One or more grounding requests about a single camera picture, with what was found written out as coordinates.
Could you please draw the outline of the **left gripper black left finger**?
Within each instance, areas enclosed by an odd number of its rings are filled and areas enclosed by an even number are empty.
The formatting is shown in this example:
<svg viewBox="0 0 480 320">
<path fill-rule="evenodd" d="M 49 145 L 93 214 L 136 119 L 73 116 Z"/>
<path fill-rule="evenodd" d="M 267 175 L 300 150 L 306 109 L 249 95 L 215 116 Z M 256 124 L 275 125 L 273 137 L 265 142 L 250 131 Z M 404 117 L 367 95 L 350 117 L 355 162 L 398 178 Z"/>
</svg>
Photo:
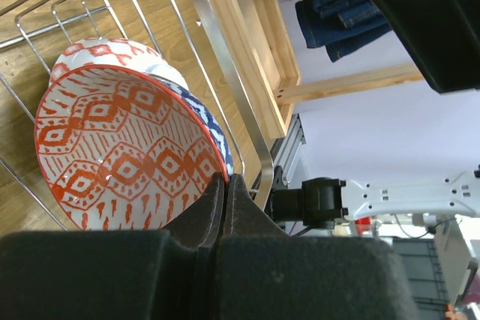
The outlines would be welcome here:
<svg viewBox="0 0 480 320">
<path fill-rule="evenodd" d="M 3 319 L 209 319 L 225 183 L 160 230 L 24 231 L 1 238 Z"/>
</svg>

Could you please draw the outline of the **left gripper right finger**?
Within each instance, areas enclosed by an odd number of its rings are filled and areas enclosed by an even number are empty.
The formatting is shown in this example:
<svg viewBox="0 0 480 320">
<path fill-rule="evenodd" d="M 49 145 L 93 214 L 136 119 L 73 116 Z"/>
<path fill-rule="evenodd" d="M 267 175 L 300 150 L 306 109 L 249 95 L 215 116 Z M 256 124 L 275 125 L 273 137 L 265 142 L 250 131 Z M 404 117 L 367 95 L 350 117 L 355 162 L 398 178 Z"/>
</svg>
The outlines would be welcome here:
<svg viewBox="0 0 480 320">
<path fill-rule="evenodd" d="M 230 179 L 217 319 L 417 319 L 401 258 L 372 238 L 291 237 Z"/>
</svg>

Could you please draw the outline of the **red white patterned bowl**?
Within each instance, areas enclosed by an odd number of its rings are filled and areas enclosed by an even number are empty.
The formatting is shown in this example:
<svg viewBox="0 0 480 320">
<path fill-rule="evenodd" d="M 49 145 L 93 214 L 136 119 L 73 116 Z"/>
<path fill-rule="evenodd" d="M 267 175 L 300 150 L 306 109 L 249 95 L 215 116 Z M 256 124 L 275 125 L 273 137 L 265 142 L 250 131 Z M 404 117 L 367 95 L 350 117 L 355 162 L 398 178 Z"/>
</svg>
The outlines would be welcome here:
<svg viewBox="0 0 480 320">
<path fill-rule="evenodd" d="M 208 128 L 172 90 L 113 64 L 51 83 L 35 117 L 50 191 L 82 230 L 159 229 L 227 179 Z"/>
</svg>

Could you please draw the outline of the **blue patterned bowl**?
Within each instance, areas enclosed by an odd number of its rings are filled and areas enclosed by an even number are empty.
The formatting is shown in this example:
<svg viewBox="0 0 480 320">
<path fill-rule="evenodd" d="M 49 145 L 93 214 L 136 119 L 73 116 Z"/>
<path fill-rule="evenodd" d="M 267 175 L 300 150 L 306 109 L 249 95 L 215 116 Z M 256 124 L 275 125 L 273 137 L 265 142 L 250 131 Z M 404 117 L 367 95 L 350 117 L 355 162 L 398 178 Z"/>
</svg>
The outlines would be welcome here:
<svg viewBox="0 0 480 320">
<path fill-rule="evenodd" d="M 229 180 L 234 173 L 233 156 L 227 138 L 225 137 L 217 119 L 210 113 L 202 101 L 186 88 L 162 76 L 157 76 L 154 74 L 152 76 L 154 79 L 161 82 L 168 89 L 177 94 L 187 104 L 187 107 L 193 110 L 201 123 L 208 128 L 208 132 L 211 135 L 214 144 L 217 146 L 217 149 L 219 150 L 225 164 L 227 173 L 226 179 Z"/>
</svg>

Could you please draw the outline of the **wire dish rack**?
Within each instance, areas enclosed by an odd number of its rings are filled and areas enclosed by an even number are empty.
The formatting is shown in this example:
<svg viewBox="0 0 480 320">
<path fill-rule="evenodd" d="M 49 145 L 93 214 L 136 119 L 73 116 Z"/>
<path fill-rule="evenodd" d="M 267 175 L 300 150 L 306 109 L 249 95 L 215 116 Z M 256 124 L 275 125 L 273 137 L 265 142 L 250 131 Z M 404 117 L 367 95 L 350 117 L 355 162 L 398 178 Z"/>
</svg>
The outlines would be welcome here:
<svg viewBox="0 0 480 320">
<path fill-rule="evenodd" d="M 113 64 L 148 75 L 188 82 L 220 123 L 232 130 L 229 144 L 242 156 L 246 182 L 261 177 L 239 111 L 208 43 L 199 47 L 202 64 L 189 49 L 177 58 L 149 46 L 141 16 L 182 41 L 179 21 L 167 0 L 1 0 L 1 39 L 19 43 L 1 49 L 1 233 L 75 229 L 50 192 L 36 154 L 35 116 L 51 83 L 85 64 Z"/>
</svg>

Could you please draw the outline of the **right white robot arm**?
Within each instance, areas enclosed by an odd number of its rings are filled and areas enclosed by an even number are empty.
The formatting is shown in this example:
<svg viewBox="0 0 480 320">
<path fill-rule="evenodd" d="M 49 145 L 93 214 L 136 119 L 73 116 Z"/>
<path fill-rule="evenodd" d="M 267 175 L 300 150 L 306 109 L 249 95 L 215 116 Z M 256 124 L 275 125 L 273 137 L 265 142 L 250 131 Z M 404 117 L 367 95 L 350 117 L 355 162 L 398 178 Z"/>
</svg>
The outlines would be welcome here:
<svg viewBox="0 0 480 320">
<path fill-rule="evenodd" d="M 479 170 L 438 179 L 372 183 L 333 178 L 304 181 L 298 189 L 273 190 L 267 214 L 275 222 L 301 221 L 325 229 L 379 215 L 432 214 L 479 217 Z"/>
</svg>

